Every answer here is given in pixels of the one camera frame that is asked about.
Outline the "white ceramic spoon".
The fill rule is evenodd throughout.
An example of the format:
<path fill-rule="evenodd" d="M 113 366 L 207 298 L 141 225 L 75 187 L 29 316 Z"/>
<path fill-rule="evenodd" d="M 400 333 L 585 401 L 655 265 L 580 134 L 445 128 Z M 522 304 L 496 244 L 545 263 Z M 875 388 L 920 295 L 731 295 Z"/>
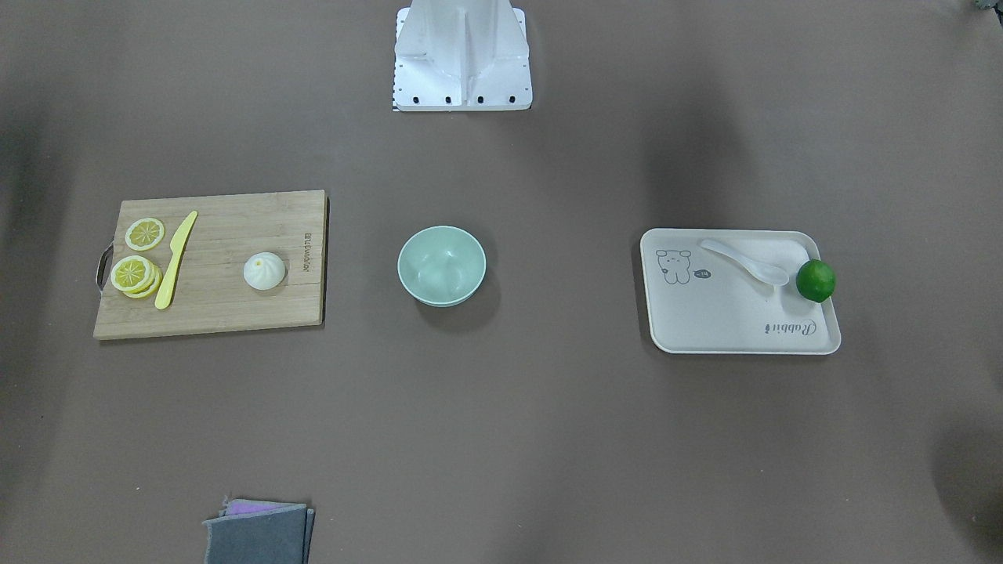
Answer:
<path fill-rule="evenodd" d="M 727 243 L 722 242 L 722 240 L 705 238 L 700 240 L 699 246 L 705 250 L 720 254 L 734 261 L 742 268 L 745 268 L 749 275 L 752 275 L 752 277 L 756 280 L 763 282 L 763 284 L 773 285 L 774 287 L 782 287 L 791 281 L 791 276 L 789 276 L 788 272 L 784 269 L 774 266 L 773 264 L 752 259 L 752 257 L 740 252 L 735 249 L 735 247 L 727 245 Z"/>

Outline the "mint green bowl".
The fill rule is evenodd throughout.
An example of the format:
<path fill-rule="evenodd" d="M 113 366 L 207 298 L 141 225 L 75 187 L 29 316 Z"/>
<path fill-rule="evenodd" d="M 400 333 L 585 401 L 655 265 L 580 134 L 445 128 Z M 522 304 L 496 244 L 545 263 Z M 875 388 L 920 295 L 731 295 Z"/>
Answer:
<path fill-rule="evenodd" d="M 424 305 L 447 308 L 465 302 L 480 289 L 487 274 L 487 254 L 469 232 L 434 226 L 406 240 L 396 270 L 412 298 Z"/>

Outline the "white steamed bun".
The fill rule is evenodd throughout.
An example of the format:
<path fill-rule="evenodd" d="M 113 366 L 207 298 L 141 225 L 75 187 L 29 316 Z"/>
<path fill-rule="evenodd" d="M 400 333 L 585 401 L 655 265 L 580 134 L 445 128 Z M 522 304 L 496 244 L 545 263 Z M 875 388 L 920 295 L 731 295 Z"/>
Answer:
<path fill-rule="evenodd" d="M 273 252 L 259 252 L 244 262 L 241 275 L 255 291 L 270 291 L 279 286 L 287 274 L 286 261 Z"/>

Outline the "cream rabbit tray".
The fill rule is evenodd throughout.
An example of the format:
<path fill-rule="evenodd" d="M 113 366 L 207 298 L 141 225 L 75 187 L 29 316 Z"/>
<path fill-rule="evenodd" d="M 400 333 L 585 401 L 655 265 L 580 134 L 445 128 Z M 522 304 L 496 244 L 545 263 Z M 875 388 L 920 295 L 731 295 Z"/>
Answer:
<path fill-rule="evenodd" d="M 842 343 L 834 304 L 803 298 L 795 282 L 752 277 L 703 247 L 719 240 L 795 278 L 820 250 L 791 230 L 654 228 L 639 242 L 650 334 L 667 353 L 827 356 Z"/>

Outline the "bamboo cutting board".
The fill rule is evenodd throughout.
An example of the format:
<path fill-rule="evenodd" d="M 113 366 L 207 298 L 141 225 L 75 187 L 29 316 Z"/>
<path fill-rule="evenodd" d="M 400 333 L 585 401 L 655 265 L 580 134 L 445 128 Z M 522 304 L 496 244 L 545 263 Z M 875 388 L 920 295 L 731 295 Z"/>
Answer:
<path fill-rule="evenodd" d="M 179 261 L 171 305 L 103 289 L 93 335 L 108 340 L 320 325 L 324 319 L 328 195 L 291 190 L 251 195 L 126 200 L 118 212 L 113 260 L 132 254 L 125 235 L 144 217 L 161 220 L 166 239 L 191 212 L 194 227 Z M 271 252 L 285 264 L 276 287 L 244 281 L 248 258 Z"/>

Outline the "green lime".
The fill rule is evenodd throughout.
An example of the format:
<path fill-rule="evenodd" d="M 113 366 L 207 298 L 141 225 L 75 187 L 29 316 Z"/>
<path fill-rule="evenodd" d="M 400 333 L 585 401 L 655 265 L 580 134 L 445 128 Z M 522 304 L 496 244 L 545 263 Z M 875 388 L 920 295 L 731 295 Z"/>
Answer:
<path fill-rule="evenodd" d="M 834 268 L 827 262 L 810 259 L 798 269 L 795 286 L 802 298 L 815 303 L 824 303 L 835 292 Z"/>

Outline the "yellow plastic knife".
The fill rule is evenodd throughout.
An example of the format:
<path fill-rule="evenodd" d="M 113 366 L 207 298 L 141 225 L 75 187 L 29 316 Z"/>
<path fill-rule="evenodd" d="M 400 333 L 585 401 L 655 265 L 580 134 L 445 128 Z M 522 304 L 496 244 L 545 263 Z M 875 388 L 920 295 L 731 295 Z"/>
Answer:
<path fill-rule="evenodd" d="M 169 249 L 171 249 L 171 260 L 168 267 L 162 272 L 162 282 L 155 296 L 154 306 L 158 310 L 165 310 L 172 304 L 173 294 L 176 291 L 180 262 L 185 254 L 186 244 L 190 238 L 191 230 L 194 228 L 198 217 L 197 211 L 190 211 L 186 218 L 180 223 L 179 228 L 173 233 Z"/>

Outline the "grey folded cloth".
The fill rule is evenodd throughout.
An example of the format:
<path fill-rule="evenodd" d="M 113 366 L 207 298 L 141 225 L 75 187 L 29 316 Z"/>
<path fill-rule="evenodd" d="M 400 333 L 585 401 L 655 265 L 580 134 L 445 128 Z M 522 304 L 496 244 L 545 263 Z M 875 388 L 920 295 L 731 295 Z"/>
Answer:
<path fill-rule="evenodd" d="M 205 563 L 307 563 L 315 511 L 299 510 L 215 517 Z"/>

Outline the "lower stacked lemon slice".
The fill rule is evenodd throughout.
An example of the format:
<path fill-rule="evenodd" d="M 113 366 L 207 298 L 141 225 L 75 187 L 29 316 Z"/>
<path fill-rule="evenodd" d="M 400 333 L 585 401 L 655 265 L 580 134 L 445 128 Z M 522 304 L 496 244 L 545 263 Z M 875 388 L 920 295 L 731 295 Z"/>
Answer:
<path fill-rule="evenodd" d="M 141 289 L 137 289 L 136 291 L 123 292 L 123 294 L 125 294 L 126 297 L 134 299 L 147 298 L 158 292 L 158 288 L 160 288 L 161 282 L 162 282 L 161 268 L 157 267 L 157 265 L 154 265 L 153 278 L 150 279 L 150 283 L 148 283 Z"/>

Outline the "pink purple cloth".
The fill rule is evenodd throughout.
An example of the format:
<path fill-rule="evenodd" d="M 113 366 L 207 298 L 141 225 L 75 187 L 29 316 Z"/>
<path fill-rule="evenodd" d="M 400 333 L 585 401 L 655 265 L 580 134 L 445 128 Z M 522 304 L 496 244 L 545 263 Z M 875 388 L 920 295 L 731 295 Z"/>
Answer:
<path fill-rule="evenodd" d="M 237 515 L 250 515 L 299 509 L 306 509 L 306 505 L 303 503 L 273 502 L 235 497 L 235 499 L 229 499 L 223 503 L 223 509 L 219 511 L 219 517 L 222 518 Z"/>

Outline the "single lemon slice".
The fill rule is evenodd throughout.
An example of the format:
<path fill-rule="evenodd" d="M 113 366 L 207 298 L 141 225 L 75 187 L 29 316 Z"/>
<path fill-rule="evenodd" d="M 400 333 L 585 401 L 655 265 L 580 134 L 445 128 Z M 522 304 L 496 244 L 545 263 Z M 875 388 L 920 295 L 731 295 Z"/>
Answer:
<path fill-rule="evenodd" d="M 147 252 L 157 247 L 165 238 L 164 222 L 155 217 L 144 217 L 136 220 L 125 231 L 125 243 L 130 250 Z"/>

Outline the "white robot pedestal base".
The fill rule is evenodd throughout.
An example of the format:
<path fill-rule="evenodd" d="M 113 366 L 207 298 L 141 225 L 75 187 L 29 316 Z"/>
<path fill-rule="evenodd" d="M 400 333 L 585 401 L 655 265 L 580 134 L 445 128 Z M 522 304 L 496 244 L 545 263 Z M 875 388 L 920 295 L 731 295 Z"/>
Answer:
<path fill-rule="evenodd" d="M 527 18 L 511 2 L 412 1 L 395 25 L 393 110 L 533 106 Z"/>

